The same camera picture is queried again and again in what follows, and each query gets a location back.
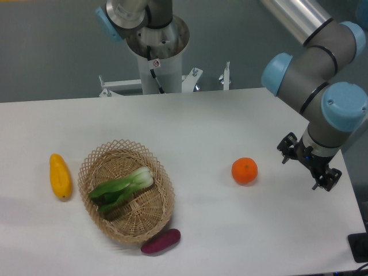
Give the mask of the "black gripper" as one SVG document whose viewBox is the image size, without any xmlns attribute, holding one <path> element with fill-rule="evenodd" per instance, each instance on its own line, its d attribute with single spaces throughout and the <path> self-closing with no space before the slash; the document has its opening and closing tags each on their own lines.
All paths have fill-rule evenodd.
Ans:
<svg viewBox="0 0 368 276">
<path fill-rule="evenodd" d="M 311 172 L 312 177 L 316 181 L 312 190 L 320 187 L 326 191 L 331 191 L 338 183 L 342 172 L 335 168 L 327 168 L 331 157 L 314 155 L 308 150 L 309 147 L 304 146 L 303 139 L 297 142 L 295 134 L 290 132 L 280 141 L 277 150 L 283 156 L 282 164 L 289 160 L 298 160 Z"/>
</svg>

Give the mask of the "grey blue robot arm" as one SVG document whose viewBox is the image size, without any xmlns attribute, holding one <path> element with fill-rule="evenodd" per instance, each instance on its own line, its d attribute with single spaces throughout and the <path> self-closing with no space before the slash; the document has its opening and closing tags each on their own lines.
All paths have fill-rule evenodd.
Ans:
<svg viewBox="0 0 368 276">
<path fill-rule="evenodd" d="M 316 187 L 329 191 L 341 177 L 329 163 L 367 113 L 363 89 L 329 80 L 364 50 L 365 33 L 352 22 L 336 22 L 315 1 L 263 4 L 306 49 L 297 58 L 278 54 L 261 77 L 269 92 L 309 122 L 301 138 L 290 133 L 277 148 L 284 161 L 299 161 Z M 201 75 L 197 68 L 182 75 L 189 30 L 172 10 L 171 1 L 107 1 L 95 11 L 108 36 L 125 40 L 136 55 L 144 94 L 193 92 Z"/>
</svg>

